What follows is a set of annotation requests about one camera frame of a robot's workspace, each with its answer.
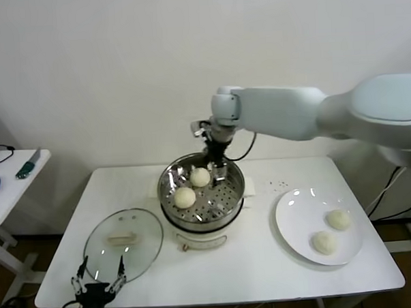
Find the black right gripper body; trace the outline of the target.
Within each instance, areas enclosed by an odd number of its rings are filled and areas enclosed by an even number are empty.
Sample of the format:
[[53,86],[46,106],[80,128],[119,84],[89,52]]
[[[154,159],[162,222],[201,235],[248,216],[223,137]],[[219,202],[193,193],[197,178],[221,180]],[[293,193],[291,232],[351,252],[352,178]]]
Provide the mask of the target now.
[[214,164],[216,167],[223,167],[225,164],[226,144],[218,141],[205,142],[206,144],[206,159],[208,163]]

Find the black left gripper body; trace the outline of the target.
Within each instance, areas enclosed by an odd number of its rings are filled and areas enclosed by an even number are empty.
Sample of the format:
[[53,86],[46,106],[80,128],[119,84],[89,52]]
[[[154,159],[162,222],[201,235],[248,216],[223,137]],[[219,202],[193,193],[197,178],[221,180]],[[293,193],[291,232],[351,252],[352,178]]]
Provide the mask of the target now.
[[82,308],[105,308],[113,301],[112,292],[106,290],[109,283],[90,283],[86,284],[86,291],[81,292],[76,298]]

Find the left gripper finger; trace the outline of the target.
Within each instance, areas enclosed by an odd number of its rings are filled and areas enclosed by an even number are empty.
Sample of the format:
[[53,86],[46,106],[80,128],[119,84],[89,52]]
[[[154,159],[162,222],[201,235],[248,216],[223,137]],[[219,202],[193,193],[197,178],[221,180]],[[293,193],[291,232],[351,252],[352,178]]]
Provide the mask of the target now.
[[115,281],[110,285],[108,291],[109,292],[119,292],[122,287],[126,284],[126,274],[125,274],[125,265],[123,263],[123,256],[120,257],[119,260],[119,269],[117,273],[117,278]]
[[76,275],[70,279],[75,294],[84,294],[87,291],[82,281],[87,269],[87,261],[88,257],[85,256],[77,270]]

